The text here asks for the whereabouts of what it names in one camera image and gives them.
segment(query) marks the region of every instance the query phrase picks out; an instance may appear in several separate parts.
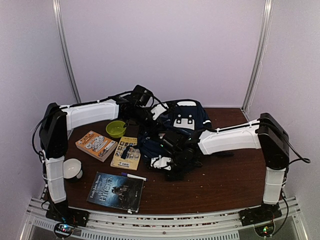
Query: book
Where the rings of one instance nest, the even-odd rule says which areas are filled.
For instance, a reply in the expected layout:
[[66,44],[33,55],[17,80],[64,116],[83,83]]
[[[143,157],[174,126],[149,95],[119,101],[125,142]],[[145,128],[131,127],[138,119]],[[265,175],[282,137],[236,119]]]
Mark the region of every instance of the book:
[[97,172],[87,201],[102,206],[137,213],[144,181],[126,176]]
[[89,131],[83,138],[75,143],[76,147],[92,157],[104,162],[117,148],[116,141],[102,136],[94,131]]
[[[139,149],[134,148],[138,143],[136,137],[121,137],[116,148],[110,166],[121,169],[137,170],[141,154]],[[122,158],[124,151],[127,150],[125,159]]]

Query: dark blue book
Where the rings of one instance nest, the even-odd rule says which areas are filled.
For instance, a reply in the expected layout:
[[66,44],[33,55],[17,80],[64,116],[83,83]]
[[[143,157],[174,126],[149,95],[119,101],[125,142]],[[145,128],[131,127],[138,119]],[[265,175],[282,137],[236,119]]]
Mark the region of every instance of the dark blue book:
[[144,181],[127,176],[97,172],[87,201],[102,206],[137,213]]

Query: robotic arm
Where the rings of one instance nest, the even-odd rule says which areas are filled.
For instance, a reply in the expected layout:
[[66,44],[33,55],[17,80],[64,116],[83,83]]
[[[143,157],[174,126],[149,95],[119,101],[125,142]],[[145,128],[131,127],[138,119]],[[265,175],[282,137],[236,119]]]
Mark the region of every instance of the robotic arm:
[[[122,118],[133,120],[144,127],[163,129],[159,116],[168,111],[165,103],[154,107],[145,107],[154,98],[152,92],[137,85],[126,96],[121,94],[100,101],[74,105],[57,105],[47,107],[39,130],[39,152],[43,163],[43,178],[48,185],[50,207],[47,218],[56,221],[85,226],[89,213],[68,207],[64,188],[63,162],[68,150],[67,132],[82,125]],[[168,172],[178,172],[185,163],[197,153],[210,155],[236,149],[262,148],[266,162],[266,180],[261,207],[244,211],[243,225],[255,224],[256,212],[272,212],[272,216],[281,216],[279,195],[289,165],[289,137],[282,127],[268,113],[259,119],[237,126],[195,131],[185,137],[170,131],[160,137],[163,145],[172,152],[172,158],[153,160],[154,168],[164,168]]]

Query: table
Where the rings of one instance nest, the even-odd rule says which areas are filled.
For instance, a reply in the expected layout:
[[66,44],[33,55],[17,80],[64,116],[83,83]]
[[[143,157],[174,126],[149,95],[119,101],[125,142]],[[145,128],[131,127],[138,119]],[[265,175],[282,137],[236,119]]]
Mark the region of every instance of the table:
[[[246,122],[238,108],[206,108],[213,128]],[[77,183],[65,183],[70,207],[123,213],[119,209],[87,202],[96,172],[120,175],[124,169],[110,167],[112,156],[105,162],[79,150],[75,142],[93,130],[104,136],[109,121],[101,121],[74,129],[69,138],[65,159],[82,162],[84,175]],[[137,126],[130,126],[126,136],[135,137]],[[144,183],[139,214],[187,214],[223,211],[260,205],[263,199],[266,165],[261,149],[235,150],[233,157],[204,156],[203,167],[186,174],[183,181],[168,182],[161,172],[147,169],[140,160],[137,171],[127,170],[149,179]]]

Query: pen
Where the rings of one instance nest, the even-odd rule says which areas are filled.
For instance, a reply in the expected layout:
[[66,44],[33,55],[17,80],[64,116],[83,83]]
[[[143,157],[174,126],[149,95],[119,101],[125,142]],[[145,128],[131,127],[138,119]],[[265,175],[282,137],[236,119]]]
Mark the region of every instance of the pen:
[[146,177],[136,176],[136,175],[132,175],[132,174],[125,173],[125,172],[122,172],[121,176],[125,176],[125,177],[128,177],[128,178],[133,178],[133,179],[142,179],[145,182],[148,181],[148,178],[146,178]]

